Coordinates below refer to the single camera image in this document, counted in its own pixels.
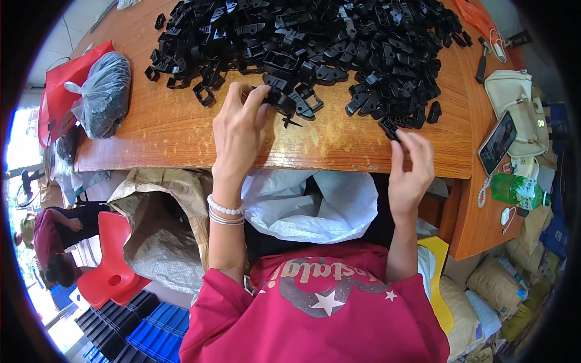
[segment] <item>wooden table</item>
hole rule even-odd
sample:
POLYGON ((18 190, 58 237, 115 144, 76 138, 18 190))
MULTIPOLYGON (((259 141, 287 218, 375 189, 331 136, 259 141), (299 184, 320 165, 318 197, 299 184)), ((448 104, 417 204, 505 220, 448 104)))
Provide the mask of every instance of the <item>wooden table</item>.
MULTIPOLYGON (((451 0, 443 2, 446 7, 455 9, 451 0)), ((150 65, 149 55, 157 47, 161 33, 153 25, 158 14, 167 16, 175 3, 176 0, 143 1, 125 10, 113 9, 92 34, 81 40, 73 53, 74 57, 80 56, 90 43, 97 45, 112 39, 115 49, 129 59, 134 73, 130 109, 121 128, 107 140, 93 141, 83 135, 77 150, 76 170, 211 167, 216 156, 212 119, 220 110, 228 84, 233 81, 262 84, 261 75, 242 76, 229 72, 226 84, 214 93, 217 103, 207 108, 198 103, 190 89, 166 88, 167 75, 162 74, 158 82, 147 80, 143 72, 150 65)), ((462 23, 476 41, 478 32, 466 22, 462 23)), ((434 145, 436 176, 466 179, 456 187, 457 194, 461 194, 458 217, 453 214, 446 217, 450 225, 454 221, 454 240, 449 241, 452 256, 474 254, 475 249, 458 250, 454 245, 474 245, 472 241, 465 242, 465 236, 472 239, 472 219, 483 221, 490 217, 488 214, 495 213, 490 210, 495 204, 492 199, 484 209, 474 209, 483 182, 482 167, 475 151, 493 121, 492 107, 483 87, 474 80, 481 53, 478 42, 464 49, 454 44, 439 53, 443 67, 437 83, 442 95, 437 100, 443 115, 437 124, 426 123, 418 131, 434 145)), ((503 67, 489 57, 488 73, 498 68, 503 67)), ((315 92, 325 106, 315 114, 314 121, 295 116, 293 120, 303 127, 290 125, 285 129, 282 116, 271 113, 267 140, 256 167, 389 172, 391 148, 377 121, 370 116, 349 117, 345 113, 345 105, 350 100, 348 87, 355 83, 351 73, 347 82, 332 87, 316 85, 315 92)), ((456 205, 448 209, 456 210, 456 205)), ((513 225, 518 230, 519 221, 515 222, 513 225)))

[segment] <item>phone screen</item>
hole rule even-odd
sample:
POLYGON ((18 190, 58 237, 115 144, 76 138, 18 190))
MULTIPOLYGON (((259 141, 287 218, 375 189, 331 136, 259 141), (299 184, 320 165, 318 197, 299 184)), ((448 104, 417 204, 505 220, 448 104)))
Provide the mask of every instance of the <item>phone screen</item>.
POLYGON ((480 159, 487 175, 494 173, 516 137, 517 129, 510 112, 506 112, 490 139, 480 150, 480 159))

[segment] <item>white handbag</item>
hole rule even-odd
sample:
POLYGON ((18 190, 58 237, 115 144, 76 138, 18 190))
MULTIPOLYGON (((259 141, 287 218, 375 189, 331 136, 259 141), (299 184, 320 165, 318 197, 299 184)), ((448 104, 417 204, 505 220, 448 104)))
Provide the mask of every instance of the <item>white handbag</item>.
POLYGON ((485 79, 484 88, 496 119, 508 111, 517 129, 508 154, 528 157, 545 153, 549 148, 547 122, 531 75, 526 70, 496 70, 485 79))

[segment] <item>hand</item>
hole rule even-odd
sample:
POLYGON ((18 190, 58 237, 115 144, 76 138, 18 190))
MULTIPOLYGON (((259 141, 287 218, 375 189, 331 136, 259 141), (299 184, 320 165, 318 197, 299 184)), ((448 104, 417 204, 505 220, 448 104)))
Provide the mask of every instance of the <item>hand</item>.
POLYGON ((413 132, 397 130, 397 137, 409 150, 412 170, 403 171, 403 148, 392 141, 392 173, 389 176, 389 208, 397 225, 417 218, 418 205, 434 179, 432 143, 413 132))
POLYGON ((81 229, 83 229, 83 224, 81 223, 81 221, 78 218, 73 218, 73 219, 69 220, 68 224, 69 224, 69 228, 73 232, 78 232, 81 229))
POLYGON ((269 91, 267 85, 254 90, 248 83, 230 85, 224 105, 213 123, 216 141, 216 162, 212 167, 214 185, 227 184, 238 189, 242 186, 266 134, 264 125, 269 105, 262 104, 262 101, 269 91))

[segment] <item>pile of black plastic parts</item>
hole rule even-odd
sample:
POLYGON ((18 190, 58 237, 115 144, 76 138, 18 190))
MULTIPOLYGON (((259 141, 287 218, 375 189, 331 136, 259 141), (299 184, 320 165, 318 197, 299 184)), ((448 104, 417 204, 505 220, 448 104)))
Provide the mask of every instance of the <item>pile of black plastic parts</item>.
POLYGON ((295 113, 313 120, 323 106, 314 84, 333 86, 354 70, 359 84, 349 88, 345 112, 370 114, 390 139, 397 127, 437 122, 439 102, 425 115, 440 95, 437 53, 452 40, 472 45, 458 16, 437 0, 179 1, 167 22, 157 18, 155 29, 164 26, 145 72, 150 80, 168 73, 167 87, 188 88, 202 76, 193 92, 210 106, 227 71, 263 73, 272 87, 265 102, 286 127, 296 124, 295 113))

